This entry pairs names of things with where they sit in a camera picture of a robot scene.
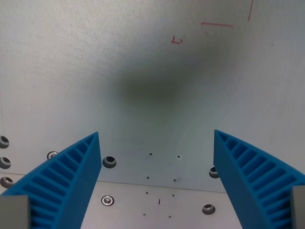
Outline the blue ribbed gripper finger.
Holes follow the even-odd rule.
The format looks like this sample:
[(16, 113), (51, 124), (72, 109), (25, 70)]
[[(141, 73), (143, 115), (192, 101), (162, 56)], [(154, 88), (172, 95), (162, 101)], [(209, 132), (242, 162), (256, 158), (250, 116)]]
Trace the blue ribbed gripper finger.
[(290, 197), (305, 176), (273, 155), (219, 130), (213, 164), (244, 229), (291, 229)]
[(95, 132), (33, 169), (2, 196), (29, 197), (32, 229), (79, 229), (101, 167)]

